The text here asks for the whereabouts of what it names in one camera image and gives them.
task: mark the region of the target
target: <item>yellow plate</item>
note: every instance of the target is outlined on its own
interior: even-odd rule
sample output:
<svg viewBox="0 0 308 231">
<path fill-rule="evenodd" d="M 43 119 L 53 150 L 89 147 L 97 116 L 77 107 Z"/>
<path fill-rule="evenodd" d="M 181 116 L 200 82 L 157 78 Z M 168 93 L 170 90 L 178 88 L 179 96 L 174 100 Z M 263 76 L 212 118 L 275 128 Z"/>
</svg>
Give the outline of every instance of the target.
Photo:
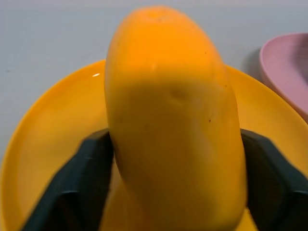
<svg viewBox="0 0 308 231">
<path fill-rule="evenodd" d="M 227 69 L 241 128 L 269 137 L 308 177 L 308 125 L 267 87 L 238 70 Z M 17 231 L 81 140 L 107 127 L 103 76 L 104 61 L 67 76 L 47 91 L 18 125 L 2 164 L 2 231 Z M 112 187 L 119 182 L 115 169 Z M 254 230 L 246 212 L 238 231 Z"/>
</svg>

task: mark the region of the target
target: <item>pink bowl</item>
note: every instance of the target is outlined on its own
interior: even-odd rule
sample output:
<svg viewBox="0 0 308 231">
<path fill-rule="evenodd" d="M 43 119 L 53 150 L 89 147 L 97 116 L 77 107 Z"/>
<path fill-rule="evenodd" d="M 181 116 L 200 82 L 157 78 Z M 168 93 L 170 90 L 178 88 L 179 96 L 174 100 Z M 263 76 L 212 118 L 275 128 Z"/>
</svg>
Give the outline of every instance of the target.
<svg viewBox="0 0 308 231">
<path fill-rule="evenodd" d="M 263 82 L 308 123 L 308 33 L 271 39 L 259 58 Z"/>
</svg>

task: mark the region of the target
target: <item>white wall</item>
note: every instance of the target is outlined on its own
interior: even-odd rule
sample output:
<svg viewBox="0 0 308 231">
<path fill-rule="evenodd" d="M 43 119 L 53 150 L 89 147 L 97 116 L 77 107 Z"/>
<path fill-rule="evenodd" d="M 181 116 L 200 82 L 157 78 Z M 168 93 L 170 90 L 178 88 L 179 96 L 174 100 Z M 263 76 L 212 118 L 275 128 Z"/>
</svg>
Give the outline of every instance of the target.
<svg viewBox="0 0 308 231">
<path fill-rule="evenodd" d="M 6 7 L 85 7 L 124 6 L 138 4 L 175 4 L 182 6 L 308 6 L 308 0 L 1 0 Z"/>
</svg>

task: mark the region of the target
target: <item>yellow mango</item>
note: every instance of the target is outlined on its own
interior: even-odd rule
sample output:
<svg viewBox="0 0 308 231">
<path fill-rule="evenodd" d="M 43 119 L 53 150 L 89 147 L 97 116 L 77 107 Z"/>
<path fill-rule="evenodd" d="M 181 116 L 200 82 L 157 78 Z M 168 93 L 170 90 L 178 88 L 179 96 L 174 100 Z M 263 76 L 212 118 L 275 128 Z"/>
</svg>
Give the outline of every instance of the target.
<svg viewBox="0 0 308 231">
<path fill-rule="evenodd" d="M 246 206 L 236 99 L 206 33 L 165 6 L 117 28 L 105 66 L 108 126 L 128 195 L 157 230 L 232 230 Z"/>
</svg>

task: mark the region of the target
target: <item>ripe mango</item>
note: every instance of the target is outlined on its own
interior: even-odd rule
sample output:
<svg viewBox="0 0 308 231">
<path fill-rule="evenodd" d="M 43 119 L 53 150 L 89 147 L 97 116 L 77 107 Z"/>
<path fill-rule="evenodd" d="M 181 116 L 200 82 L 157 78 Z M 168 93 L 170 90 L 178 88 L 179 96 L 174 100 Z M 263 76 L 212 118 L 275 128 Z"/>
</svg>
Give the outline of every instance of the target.
<svg viewBox="0 0 308 231">
<path fill-rule="evenodd" d="M 165 6 L 134 10 L 105 66 L 116 163 L 157 230 L 232 230 L 246 206 L 236 99 L 206 33 Z"/>
</svg>

